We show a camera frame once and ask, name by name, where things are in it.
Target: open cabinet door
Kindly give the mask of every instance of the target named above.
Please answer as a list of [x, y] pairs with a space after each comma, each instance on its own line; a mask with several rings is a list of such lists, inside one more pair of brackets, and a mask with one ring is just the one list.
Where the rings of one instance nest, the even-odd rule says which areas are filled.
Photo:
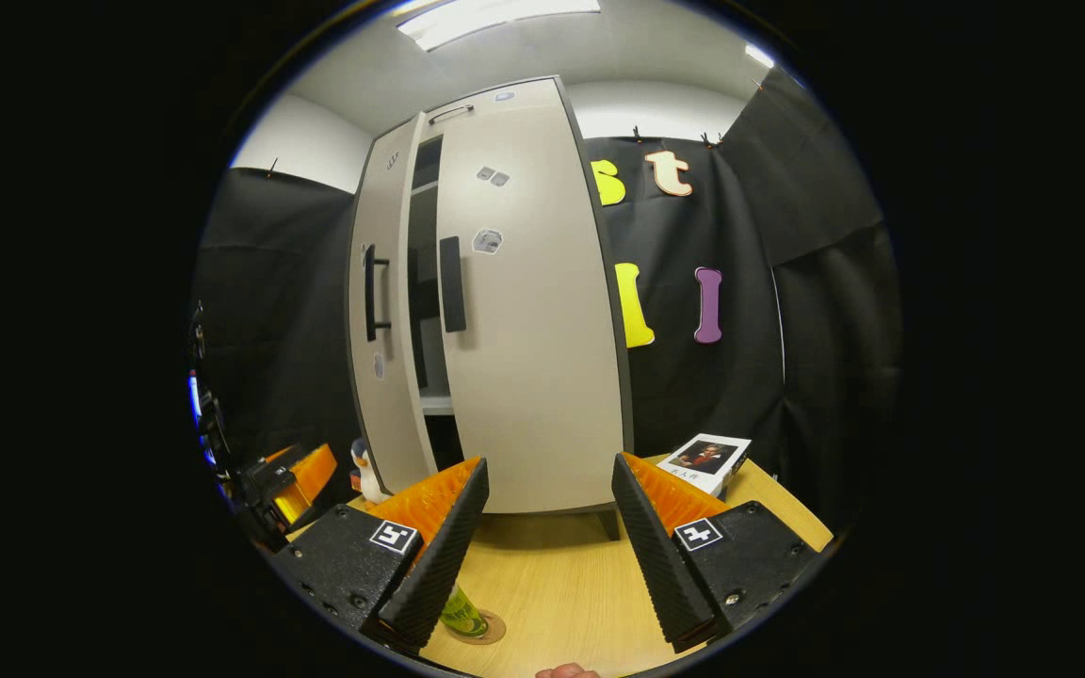
[[625, 449], [616, 309], [560, 91], [512, 89], [433, 129], [449, 392], [463, 455], [488, 460], [486, 512], [578, 510], [614, 501]]
[[423, 120], [419, 113], [371, 145], [347, 253], [354, 394], [375, 472], [391, 494], [438, 472], [413, 369], [408, 302], [410, 179]]

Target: white wall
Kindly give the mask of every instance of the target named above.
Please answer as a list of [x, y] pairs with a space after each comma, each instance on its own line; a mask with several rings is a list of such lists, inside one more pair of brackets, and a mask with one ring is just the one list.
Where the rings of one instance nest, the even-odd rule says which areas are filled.
[[744, 100], [672, 82], [620, 80], [566, 86], [572, 111], [585, 139], [642, 137], [675, 139], [710, 135], [718, 142], [744, 110]]
[[232, 158], [232, 167], [270, 168], [279, 158], [275, 171], [354, 193], [370, 146], [371, 135], [336, 113], [297, 95], [283, 94], [254, 126]]

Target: cabinet shelf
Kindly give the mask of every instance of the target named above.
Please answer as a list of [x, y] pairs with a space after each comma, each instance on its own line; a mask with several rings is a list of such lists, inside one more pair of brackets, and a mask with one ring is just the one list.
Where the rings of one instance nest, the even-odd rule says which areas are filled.
[[426, 417], [455, 417], [450, 396], [421, 396], [421, 411]]
[[412, 195], [416, 196], [418, 193], [425, 193], [426, 190], [434, 190], [438, 188], [438, 181], [430, 181], [430, 183], [423, 183], [418, 186], [418, 188], [412, 190]]

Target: black curtain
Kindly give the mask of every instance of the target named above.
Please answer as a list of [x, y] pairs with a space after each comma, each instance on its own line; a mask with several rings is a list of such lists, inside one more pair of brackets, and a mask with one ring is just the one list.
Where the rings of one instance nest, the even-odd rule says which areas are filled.
[[839, 128], [779, 68], [761, 85], [718, 152], [739, 177], [780, 299], [787, 382], [766, 425], [780, 433], [789, 488], [839, 528], [891, 443], [896, 268], [882, 210]]
[[[629, 348], [634, 444], [640, 456], [675, 450], [698, 433], [751, 438], [749, 456], [783, 476], [766, 421], [781, 398], [781, 335], [773, 276], [749, 199], [718, 150], [679, 139], [589, 139], [610, 161], [624, 201], [603, 210], [614, 263], [639, 267], [639, 299], [655, 341]], [[644, 155], [672, 151], [689, 164], [689, 196], [655, 184]], [[723, 271], [715, 344], [693, 341], [701, 317], [698, 267]]]
[[359, 437], [344, 325], [354, 196], [258, 168], [230, 168], [203, 232], [193, 299], [203, 304], [203, 386], [222, 405], [244, 463], [298, 443], [339, 460]]

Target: book cover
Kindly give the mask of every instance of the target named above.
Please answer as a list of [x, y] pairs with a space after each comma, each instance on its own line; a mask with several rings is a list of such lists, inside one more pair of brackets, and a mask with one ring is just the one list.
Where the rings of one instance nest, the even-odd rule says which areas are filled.
[[655, 466], [718, 497], [748, 458], [749, 438], [698, 433]]

